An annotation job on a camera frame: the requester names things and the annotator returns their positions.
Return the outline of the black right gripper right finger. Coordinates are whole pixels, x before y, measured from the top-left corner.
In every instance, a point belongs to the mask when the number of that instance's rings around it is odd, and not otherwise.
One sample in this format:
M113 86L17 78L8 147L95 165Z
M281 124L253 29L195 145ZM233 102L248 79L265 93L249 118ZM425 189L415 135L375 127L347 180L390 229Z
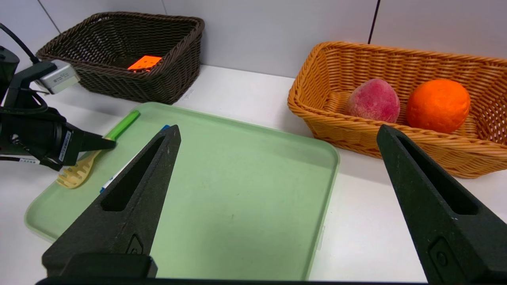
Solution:
M401 131L376 139L427 281L506 283L506 223Z

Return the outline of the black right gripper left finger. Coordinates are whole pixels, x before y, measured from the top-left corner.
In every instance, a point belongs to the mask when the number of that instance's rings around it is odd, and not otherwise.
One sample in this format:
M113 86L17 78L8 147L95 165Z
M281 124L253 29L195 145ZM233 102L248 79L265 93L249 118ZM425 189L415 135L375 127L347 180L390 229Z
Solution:
M48 277L155 277L150 251L181 144L164 127L42 256Z

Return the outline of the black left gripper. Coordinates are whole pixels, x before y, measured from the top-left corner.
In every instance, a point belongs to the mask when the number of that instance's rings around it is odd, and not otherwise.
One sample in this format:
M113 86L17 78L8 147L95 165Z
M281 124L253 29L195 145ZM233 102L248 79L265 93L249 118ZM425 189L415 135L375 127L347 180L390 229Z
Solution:
M43 93L56 94L78 83L74 68L61 60L40 61L20 72L19 58L1 47L1 157L60 170L76 163L81 152L110 150L116 142L67 123L58 110L32 89L36 82Z

